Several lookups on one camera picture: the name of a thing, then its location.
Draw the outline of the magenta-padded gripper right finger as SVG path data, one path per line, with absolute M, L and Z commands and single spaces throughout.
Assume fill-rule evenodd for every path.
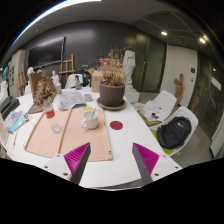
M 132 146 L 132 154 L 143 185 L 150 184 L 182 169 L 170 156 L 157 154 L 137 143 L 134 143 Z

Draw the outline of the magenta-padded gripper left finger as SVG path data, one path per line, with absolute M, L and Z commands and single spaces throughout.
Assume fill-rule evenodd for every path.
M 90 144 L 85 143 L 65 155 L 55 155 L 42 166 L 42 169 L 78 185 L 90 153 Z

